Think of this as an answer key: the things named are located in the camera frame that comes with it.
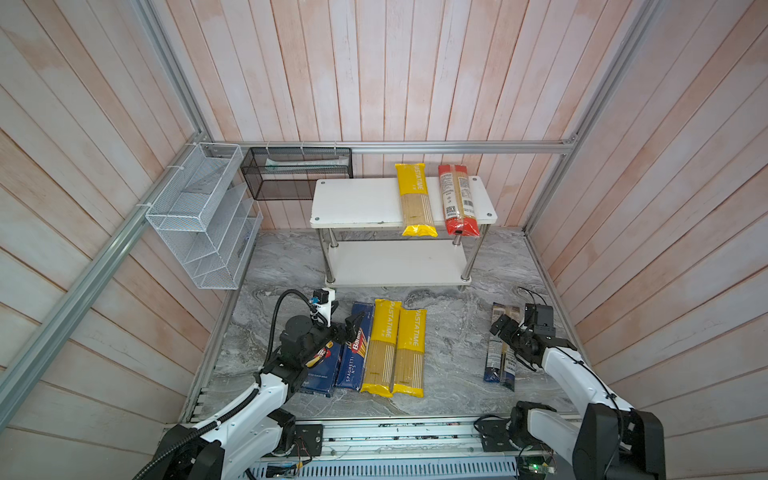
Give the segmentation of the dark blue spaghetti bag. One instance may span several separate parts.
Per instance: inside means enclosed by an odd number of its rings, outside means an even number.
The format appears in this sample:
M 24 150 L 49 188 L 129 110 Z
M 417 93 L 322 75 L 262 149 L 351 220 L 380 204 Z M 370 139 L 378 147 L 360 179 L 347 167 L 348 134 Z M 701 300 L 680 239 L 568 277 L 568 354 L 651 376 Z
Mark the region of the dark blue spaghetti bag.
M 491 323 L 495 323 L 502 315 L 509 316 L 514 326 L 520 324 L 520 309 L 518 307 L 494 302 Z M 514 391 L 517 365 L 517 360 L 509 346 L 498 336 L 491 335 L 486 350 L 483 381 L 497 383 L 510 391 Z

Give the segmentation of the yellow Pastatime spaghetti bag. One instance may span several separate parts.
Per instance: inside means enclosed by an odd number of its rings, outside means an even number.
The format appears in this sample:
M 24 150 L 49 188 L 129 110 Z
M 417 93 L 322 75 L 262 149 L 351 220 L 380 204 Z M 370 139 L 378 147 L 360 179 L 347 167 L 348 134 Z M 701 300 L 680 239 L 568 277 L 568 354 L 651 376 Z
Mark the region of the yellow Pastatime spaghetti bag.
M 396 164 L 396 174 L 403 215 L 404 237 L 438 236 L 428 193 L 425 165 Z
M 427 311 L 402 310 L 394 361 L 393 391 L 424 397 L 424 356 Z
M 362 392 L 384 398 L 393 396 L 394 362 L 401 310 L 400 301 L 375 300 Z

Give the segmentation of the red spaghetti bag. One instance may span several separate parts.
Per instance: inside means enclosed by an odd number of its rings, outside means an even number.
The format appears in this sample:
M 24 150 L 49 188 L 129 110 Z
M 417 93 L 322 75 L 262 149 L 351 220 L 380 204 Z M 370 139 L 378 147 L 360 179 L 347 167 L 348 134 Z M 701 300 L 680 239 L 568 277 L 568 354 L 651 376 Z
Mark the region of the red spaghetti bag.
M 447 233 L 479 237 L 467 168 L 464 165 L 443 164 L 438 167 L 438 176 Z

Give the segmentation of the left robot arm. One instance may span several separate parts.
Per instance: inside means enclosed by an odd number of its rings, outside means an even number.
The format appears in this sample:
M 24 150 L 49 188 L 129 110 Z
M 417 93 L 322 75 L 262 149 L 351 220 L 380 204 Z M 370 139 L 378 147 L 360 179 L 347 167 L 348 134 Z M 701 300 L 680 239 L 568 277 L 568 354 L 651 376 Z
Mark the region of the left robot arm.
M 313 458 L 283 405 L 303 386 L 309 370 L 332 347 L 354 343 L 362 312 L 334 322 L 335 291 L 321 288 L 308 297 L 296 289 L 278 296 L 262 368 L 253 383 L 219 412 L 186 427 L 177 424 L 160 441 L 137 479 L 238 479 L 253 476 L 261 458 L 295 457 L 298 472 Z

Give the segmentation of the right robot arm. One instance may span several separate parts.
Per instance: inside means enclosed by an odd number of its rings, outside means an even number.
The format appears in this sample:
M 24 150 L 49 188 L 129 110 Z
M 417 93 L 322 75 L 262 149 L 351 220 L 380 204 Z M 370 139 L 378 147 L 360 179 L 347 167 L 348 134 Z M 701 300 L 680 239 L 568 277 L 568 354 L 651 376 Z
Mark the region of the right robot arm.
M 581 416 L 575 426 L 552 407 L 520 401 L 507 423 L 513 445 L 549 448 L 569 461 L 577 479 L 666 477 L 660 419 L 622 399 L 570 340 L 556 335 L 552 307 L 528 303 L 521 321 L 503 314 L 493 321 L 490 333 L 524 366 L 552 377 Z

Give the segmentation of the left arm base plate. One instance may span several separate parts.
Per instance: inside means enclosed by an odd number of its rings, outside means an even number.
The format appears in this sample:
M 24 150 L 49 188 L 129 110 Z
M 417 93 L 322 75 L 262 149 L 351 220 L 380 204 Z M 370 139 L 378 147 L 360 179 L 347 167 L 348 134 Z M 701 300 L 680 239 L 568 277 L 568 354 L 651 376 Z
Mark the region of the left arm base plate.
M 272 457 L 320 456 L 323 446 L 324 426 L 320 423 L 288 425 L 281 433 Z

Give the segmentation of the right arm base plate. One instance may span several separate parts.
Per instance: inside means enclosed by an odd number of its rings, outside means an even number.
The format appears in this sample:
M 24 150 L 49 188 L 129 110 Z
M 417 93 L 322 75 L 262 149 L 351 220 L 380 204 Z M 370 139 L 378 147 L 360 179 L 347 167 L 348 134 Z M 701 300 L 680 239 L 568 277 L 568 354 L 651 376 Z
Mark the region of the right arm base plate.
M 481 416 L 474 421 L 473 428 L 480 437 L 484 452 L 541 451 L 552 453 L 552 450 L 539 440 L 514 439 L 509 433 L 510 423 L 508 418 L 496 415 Z

